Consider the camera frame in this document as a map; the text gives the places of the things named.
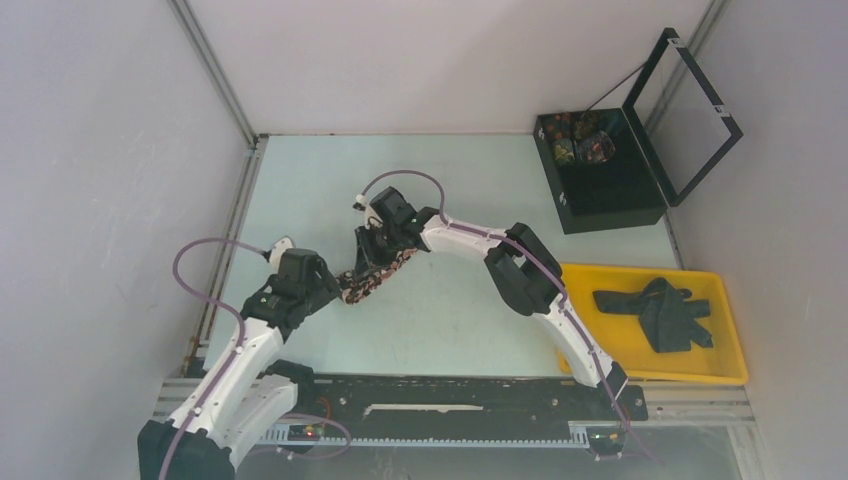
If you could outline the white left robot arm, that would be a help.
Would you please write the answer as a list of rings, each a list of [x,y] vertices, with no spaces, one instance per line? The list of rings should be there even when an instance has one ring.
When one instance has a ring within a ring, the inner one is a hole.
[[[266,369],[281,361],[293,331],[341,291],[313,250],[283,239],[265,256],[272,272],[245,300],[227,352],[167,420],[150,420],[140,431],[141,478],[233,479],[277,419],[314,408],[311,384]]]

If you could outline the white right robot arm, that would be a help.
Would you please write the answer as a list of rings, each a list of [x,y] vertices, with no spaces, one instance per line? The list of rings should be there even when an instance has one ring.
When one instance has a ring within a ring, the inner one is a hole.
[[[393,187],[373,199],[357,195],[354,207],[364,223],[355,231],[355,266],[338,277],[345,302],[356,303],[373,293],[416,253],[450,253],[479,261],[504,303],[521,316],[537,319],[548,331],[574,380],[585,386],[585,411],[606,418],[620,407],[627,374],[589,333],[568,295],[561,266],[529,226],[491,229],[435,208],[417,210]]]

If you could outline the floral rose pattern tie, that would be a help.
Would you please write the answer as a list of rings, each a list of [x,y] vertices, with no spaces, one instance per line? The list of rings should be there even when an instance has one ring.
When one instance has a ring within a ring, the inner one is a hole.
[[[354,305],[365,300],[417,252],[416,248],[405,249],[397,252],[384,265],[355,267],[337,274],[336,280],[341,291],[341,300],[347,305]]]

